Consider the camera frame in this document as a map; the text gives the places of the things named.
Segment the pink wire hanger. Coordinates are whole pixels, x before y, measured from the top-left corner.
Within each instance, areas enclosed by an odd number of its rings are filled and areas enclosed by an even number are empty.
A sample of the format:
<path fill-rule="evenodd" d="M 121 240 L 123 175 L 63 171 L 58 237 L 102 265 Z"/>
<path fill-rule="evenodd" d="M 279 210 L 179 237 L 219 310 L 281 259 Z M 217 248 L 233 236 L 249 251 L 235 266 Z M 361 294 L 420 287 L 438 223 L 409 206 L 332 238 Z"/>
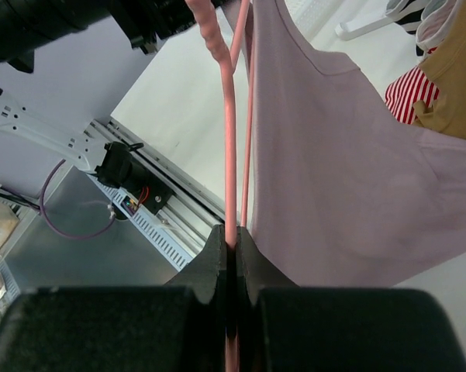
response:
<path fill-rule="evenodd" d="M 225 242 L 226 242 L 226 342 L 227 371 L 240 370 L 240 346 L 237 330 L 237 202 L 236 202 L 236 96 L 233 74 L 248 13 L 249 2 L 240 6 L 233 45 L 223 39 L 215 6 L 210 1 L 187 1 L 202 38 L 220 67 L 225 113 Z"/>

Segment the mauve tank top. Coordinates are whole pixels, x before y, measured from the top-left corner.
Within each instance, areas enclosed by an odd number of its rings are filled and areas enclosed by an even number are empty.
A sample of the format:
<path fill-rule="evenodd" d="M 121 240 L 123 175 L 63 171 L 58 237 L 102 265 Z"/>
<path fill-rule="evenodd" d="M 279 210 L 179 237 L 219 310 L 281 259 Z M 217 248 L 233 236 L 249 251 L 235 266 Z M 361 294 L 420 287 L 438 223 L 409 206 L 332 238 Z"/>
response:
<path fill-rule="evenodd" d="M 466 141 L 395 120 L 283 1 L 255 1 L 253 238 L 295 283 L 392 286 L 466 252 Z"/>

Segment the tan tank top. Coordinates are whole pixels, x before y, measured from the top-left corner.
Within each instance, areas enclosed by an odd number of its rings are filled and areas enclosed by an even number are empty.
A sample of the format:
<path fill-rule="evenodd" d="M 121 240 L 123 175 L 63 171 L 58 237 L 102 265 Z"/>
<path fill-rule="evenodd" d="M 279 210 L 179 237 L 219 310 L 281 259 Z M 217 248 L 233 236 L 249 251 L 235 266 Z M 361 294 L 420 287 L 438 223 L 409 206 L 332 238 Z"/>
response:
<path fill-rule="evenodd" d="M 414 103 L 414 126 L 466 140 L 466 1 L 463 1 L 445 39 L 419 68 L 439 89 L 428 108 Z"/>

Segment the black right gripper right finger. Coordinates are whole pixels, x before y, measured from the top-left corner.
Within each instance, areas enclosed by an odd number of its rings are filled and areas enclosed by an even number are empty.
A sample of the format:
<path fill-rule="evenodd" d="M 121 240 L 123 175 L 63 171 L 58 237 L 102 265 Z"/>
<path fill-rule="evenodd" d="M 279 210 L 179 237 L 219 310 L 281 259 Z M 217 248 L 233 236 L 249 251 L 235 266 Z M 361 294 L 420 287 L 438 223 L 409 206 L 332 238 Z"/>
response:
<path fill-rule="evenodd" d="M 265 288 L 297 288 L 258 248 L 250 232 L 239 227 L 236 241 L 236 274 L 244 283 L 247 302 L 254 307 Z"/>

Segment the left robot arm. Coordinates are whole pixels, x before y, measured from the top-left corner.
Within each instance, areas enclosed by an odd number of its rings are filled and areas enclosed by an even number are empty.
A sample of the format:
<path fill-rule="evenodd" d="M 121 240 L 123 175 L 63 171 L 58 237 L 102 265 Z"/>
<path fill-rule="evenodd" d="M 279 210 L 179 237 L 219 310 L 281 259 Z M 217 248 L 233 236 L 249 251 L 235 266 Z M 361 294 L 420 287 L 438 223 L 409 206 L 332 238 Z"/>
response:
<path fill-rule="evenodd" d="M 91 122 L 194 23 L 183 1 L 0 1 L 0 184 L 36 196 L 60 160 L 103 168 Z"/>

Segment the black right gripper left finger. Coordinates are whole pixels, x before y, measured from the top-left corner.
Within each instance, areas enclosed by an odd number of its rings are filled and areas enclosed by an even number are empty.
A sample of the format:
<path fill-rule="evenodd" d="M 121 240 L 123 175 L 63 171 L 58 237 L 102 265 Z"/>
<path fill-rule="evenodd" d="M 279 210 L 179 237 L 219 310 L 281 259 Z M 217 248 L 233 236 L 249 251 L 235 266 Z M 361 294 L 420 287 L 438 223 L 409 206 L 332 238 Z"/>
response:
<path fill-rule="evenodd" d="M 211 305 L 226 293 L 226 257 L 225 226 L 215 225 L 199 254 L 166 285 L 188 288 L 200 304 Z"/>

